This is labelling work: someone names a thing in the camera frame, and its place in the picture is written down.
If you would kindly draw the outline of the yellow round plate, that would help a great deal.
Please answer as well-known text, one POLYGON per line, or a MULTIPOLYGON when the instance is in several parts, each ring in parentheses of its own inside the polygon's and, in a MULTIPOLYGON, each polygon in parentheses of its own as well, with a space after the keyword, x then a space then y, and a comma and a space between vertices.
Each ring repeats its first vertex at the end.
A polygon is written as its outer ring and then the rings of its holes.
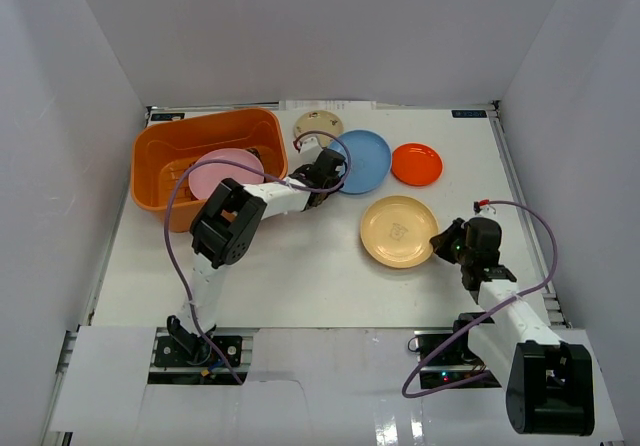
POLYGON ((395 269, 413 268, 426 262, 433 254, 430 239, 438 233, 439 224, 431 209, 409 196, 392 195, 377 200, 360 221, 360 239, 366 252, 395 269))

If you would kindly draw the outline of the blue round plate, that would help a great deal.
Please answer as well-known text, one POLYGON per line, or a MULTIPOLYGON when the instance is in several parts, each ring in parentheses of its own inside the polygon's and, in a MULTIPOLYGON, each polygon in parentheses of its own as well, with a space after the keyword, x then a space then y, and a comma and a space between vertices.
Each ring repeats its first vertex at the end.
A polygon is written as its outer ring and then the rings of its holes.
POLYGON ((392 153, 385 139, 369 130, 347 131, 339 139, 352 158, 351 171, 341 192, 360 195, 377 189, 391 169, 392 153))

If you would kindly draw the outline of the pink round plate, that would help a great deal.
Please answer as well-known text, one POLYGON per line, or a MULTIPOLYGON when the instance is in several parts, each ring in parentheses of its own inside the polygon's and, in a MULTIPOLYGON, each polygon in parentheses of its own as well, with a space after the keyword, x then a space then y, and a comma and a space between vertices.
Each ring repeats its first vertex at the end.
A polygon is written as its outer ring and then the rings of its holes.
POLYGON ((210 197, 219 183, 231 178, 240 184, 261 184, 264 177, 261 173, 264 167, 260 159, 245 149, 223 148, 211 151, 200 157, 196 163, 208 160, 227 160, 231 164, 211 163, 196 168, 188 177, 189 189, 197 200, 210 197))

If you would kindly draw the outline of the black floral square plate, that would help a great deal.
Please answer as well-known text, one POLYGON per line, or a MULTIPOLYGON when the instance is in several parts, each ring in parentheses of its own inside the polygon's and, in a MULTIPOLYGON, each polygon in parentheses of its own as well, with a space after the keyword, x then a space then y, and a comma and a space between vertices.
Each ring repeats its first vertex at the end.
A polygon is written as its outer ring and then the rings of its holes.
POLYGON ((246 151, 249 152, 250 154, 252 154, 253 156, 255 156, 257 158, 257 160, 259 160, 261 162, 261 164, 264 164, 262 156, 261 156, 260 152, 257 149, 255 149, 255 148, 247 148, 246 151))

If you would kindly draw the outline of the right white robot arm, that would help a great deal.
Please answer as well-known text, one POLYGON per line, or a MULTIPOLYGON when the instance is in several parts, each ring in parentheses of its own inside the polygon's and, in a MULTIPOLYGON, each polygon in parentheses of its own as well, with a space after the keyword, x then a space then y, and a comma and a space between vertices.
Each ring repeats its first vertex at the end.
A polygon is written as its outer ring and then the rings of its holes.
POLYGON ((453 356, 480 359, 505 392, 506 411, 519 434, 589 436, 595 428, 592 358, 581 344, 564 341, 523 298, 513 273, 501 265, 502 230, 486 217, 456 219, 430 244, 457 264, 462 284, 488 313, 462 314, 470 329, 451 340, 453 356))

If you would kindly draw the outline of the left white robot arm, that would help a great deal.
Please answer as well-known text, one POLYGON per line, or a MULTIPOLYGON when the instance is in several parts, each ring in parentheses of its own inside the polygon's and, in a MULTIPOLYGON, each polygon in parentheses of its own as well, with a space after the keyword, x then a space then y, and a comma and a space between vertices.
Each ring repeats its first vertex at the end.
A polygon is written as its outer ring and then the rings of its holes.
POLYGON ((165 246, 186 293, 180 313, 167 318, 167 330, 177 343, 177 353, 188 364, 204 365, 212 358, 229 363, 209 334, 216 327, 225 273, 248 252, 261 221, 320 205, 342 189, 351 163, 349 152, 341 154, 325 148, 313 163, 300 166, 284 179, 264 173, 268 181, 258 185, 242 185, 232 178, 222 180, 189 228, 194 254, 190 278, 182 272, 173 252, 171 213, 165 214, 165 246))

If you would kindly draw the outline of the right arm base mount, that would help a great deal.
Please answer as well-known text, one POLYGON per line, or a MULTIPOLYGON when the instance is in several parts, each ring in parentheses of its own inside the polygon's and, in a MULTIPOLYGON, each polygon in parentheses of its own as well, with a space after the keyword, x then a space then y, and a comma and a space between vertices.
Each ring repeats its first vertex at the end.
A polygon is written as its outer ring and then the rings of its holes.
MULTIPOLYGON (((451 330, 418 332, 409 339, 407 349, 410 353, 417 355, 418 360, 421 361, 454 332, 479 316, 480 313, 462 313, 454 321, 451 330)), ((469 349, 468 334, 465 333, 421 369, 420 388, 432 389, 482 374, 485 374, 485 377, 462 385, 462 388, 499 388, 500 384, 495 376, 491 372, 486 373, 485 369, 485 363, 469 349)))

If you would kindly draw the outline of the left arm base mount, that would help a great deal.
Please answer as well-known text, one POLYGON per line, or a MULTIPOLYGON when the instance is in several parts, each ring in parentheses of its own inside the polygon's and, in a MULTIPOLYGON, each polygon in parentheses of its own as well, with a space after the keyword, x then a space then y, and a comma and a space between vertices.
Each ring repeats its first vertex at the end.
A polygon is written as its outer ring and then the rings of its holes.
POLYGON ((251 360, 248 337, 238 334, 206 334, 208 340, 189 332, 172 315, 166 331, 158 333, 153 347, 150 385, 239 386, 248 375, 251 360))

